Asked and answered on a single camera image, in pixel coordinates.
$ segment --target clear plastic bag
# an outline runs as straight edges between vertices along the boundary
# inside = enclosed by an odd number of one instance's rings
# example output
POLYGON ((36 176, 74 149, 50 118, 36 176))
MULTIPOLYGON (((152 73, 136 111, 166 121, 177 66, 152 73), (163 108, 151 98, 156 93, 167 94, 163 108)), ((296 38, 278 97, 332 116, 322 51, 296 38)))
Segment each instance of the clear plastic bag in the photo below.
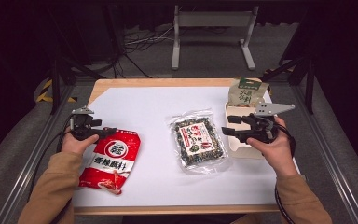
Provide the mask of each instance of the clear plastic bag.
POLYGON ((185 112, 172 117, 169 124, 185 171, 209 174, 225 167, 228 154, 214 126, 211 109, 185 112))

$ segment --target brown sleeve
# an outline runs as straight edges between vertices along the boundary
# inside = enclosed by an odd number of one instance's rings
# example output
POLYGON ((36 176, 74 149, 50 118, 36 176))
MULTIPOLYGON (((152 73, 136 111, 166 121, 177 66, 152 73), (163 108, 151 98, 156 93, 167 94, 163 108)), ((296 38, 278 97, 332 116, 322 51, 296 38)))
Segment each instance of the brown sleeve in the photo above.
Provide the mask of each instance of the brown sleeve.
POLYGON ((277 190, 284 209, 295 223, 332 223, 301 175, 278 177, 277 190))
MULTIPOLYGON (((79 181, 82 157, 75 153, 53 155, 48 169, 40 176, 23 208, 18 223, 50 223, 72 198, 79 181)), ((69 207, 60 223, 74 223, 73 207, 69 207)))

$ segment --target yellow and black striped tape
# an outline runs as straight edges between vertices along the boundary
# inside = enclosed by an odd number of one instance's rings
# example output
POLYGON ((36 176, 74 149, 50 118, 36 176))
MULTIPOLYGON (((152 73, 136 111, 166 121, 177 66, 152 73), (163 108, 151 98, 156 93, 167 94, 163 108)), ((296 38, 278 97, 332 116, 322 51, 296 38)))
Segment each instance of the yellow and black striped tape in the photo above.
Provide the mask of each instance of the yellow and black striped tape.
MULTIPOLYGON (((45 85, 43 86, 42 91, 40 92, 39 96, 37 97, 37 102, 53 102, 53 98, 46 96, 48 93, 48 88, 50 88, 51 84, 53 83, 53 80, 49 77, 46 81, 45 85)), ((77 97, 69 97, 68 99, 69 103, 77 102, 77 97)))

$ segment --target red and white package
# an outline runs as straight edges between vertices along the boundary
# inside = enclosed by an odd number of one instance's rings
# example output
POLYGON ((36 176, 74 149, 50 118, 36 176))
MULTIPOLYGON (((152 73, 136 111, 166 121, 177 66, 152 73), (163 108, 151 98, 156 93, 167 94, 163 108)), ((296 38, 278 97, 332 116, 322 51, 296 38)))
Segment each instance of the red and white package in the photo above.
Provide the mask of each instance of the red and white package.
POLYGON ((119 130, 98 141, 79 187, 106 189, 116 195, 127 180, 141 144, 138 133, 119 130))

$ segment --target person's right arm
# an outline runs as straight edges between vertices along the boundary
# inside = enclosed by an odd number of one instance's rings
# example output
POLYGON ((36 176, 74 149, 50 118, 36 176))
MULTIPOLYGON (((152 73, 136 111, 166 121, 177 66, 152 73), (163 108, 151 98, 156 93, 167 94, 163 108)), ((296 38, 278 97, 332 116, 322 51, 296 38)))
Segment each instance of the person's right arm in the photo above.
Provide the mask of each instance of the person's right arm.
MULTIPOLYGON (((285 127, 282 119, 276 117, 275 121, 285 127)), ((247 143, 263 153, 274 169, 283 208, 295 223, 332 223, 318 197, 298 173, 290 152, 289 138, 284 132, 279 131, 270 144, 254 138, 249 138, 247 143)))

